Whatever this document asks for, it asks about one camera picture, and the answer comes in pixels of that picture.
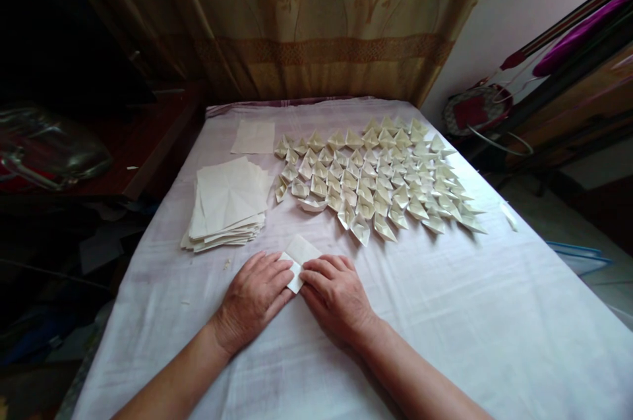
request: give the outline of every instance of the white tablecloth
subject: white tablecloth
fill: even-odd
[[[193,255],[179,242],[193,207],[193,179],[229,153],[240,119],[273,120],[282,133],[327,138],[360,131],[369,117],[405,121],[405,102],[347,100],[298,107],[239,107],[209,119],[144,234],[78,401],[75,418],[106,419],[134,396],[218,308],[253,253],[280,251],[298,233],[324,253],[356,261],[375,311],[422,356],[499,419],[624,419],[633,415],[633,334],[520,218],[513,232],[502,198],[461,157],[449,157],[489,235],[453,223],[432,236],[409,220],[368,247],[334,213],[302,212],[268,198],[266,226],[244,247]],[[279,173],[273,155],[248,157]],[[230,265],[225,269],[227,260]],[[383,419],[389,401],[350,352],[292,300],[241,352],[195,409],[195,419]]]

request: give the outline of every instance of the folded paper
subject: folded paper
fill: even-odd
[[[387,223],[387,219],[384,218],[383,214],[378,213],[378,209],[376,209],[376,214],[374,215],[374,229],[376,229],[378,235],[382,237],[382,240],[386,242],[398,242],[394,232]]]

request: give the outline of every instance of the white wall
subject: white wall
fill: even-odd
[[[433,125],[443,128],[441,115],[448,97],[493,74],[506,57],[585,1],[479,0],[422,113]]]

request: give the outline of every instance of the stack of paper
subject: stack of paper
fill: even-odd
[[[264,226],[268,172],[246,157],[198,170],[195,206],[181,247],[201,252],[244,245]]]

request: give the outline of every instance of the curtain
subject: curtain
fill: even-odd
[[[147,77],[223,101],[373,95],[421,107],[477,0],[90,0]]]

